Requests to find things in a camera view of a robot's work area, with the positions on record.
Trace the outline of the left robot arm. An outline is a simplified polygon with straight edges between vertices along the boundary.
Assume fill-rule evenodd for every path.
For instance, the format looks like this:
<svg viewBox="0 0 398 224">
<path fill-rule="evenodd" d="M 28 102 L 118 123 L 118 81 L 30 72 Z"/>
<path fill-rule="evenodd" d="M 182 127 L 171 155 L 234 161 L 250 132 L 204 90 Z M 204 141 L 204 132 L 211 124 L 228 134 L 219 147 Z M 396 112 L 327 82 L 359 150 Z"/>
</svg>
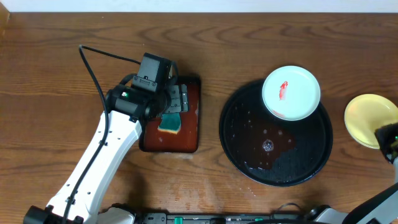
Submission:
<svg viewBox="0 0 398 224">
<path fill-rule="evenodd" d="M 24 223 L 134 223 L 135 213 L 124 205 L 100 210 L 131 146 L 138 142 L 147 152 L 196 151 L 200 86 L 123 81 L 103 102 L 95 135 L 71 176 L 44 209 L 30 207 Z"/>
</svg>

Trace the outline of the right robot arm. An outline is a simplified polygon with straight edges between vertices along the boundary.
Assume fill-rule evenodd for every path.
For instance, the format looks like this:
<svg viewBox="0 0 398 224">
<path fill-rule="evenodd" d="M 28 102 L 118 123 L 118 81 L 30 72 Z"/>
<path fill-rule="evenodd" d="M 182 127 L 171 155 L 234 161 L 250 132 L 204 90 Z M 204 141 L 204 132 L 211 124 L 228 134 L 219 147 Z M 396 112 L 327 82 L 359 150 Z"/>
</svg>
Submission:
<svg viewBox="0 0 398 224">
<path fill-rule="evenodd" d="M 380 151 L 386 161 L 394 166 L 397 174 L 397 124 L 388 124 L 374 133 Z M 391 223 L 397 219 L 397 177 L 394 184 L 365 201 L 349 213 L 330 207 L 319 210 L 311 221 L 317 223 Z"/>
</svg>

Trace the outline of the pale green plate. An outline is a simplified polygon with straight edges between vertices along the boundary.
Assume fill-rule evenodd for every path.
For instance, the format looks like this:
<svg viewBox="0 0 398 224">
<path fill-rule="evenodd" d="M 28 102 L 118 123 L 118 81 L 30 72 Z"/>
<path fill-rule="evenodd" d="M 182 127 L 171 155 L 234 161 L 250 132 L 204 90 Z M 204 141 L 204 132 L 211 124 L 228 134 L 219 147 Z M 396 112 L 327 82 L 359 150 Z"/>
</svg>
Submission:
<svg viewBox="0 0 398 224">
<path fill-rule="evenodd" d="M 262 85 L 264 106 L 275 117 L 298 121 L 310 116 L 318 107 L 321 89 L 307 69 L 288 65 L 275 69 Z"/>
</svg>

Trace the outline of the yellow plate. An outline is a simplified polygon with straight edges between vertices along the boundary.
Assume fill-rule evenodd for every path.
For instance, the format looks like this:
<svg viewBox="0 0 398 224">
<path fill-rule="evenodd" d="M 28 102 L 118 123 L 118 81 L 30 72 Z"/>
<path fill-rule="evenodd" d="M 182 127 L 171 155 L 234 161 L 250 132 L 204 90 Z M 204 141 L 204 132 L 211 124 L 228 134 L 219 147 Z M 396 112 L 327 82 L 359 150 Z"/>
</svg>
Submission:
<svg viewBox="0 0 398 224">
<path fill-rule="evenodd" d="M 375 131 L 397 122 L 397 106 L 380 95 L 359 95 L 347 104 L 344 121 L 356 142 L 371 149 L 379 149 Z"/>
</svg>

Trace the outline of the green scouring sponge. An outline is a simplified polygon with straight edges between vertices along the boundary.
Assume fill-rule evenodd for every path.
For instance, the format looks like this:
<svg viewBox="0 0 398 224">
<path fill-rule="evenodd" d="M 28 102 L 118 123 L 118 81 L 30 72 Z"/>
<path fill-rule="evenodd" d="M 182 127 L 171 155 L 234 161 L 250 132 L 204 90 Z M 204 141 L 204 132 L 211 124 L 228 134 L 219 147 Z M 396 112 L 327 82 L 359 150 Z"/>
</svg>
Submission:
<svg viewBox="0 0 398 224">
<path fill-rule="evenodd" d="M 163 114 L 158 126 L 160 132 L 177 134 L 181 129 L 181 118 L 178 113 Z"/>
</svg>

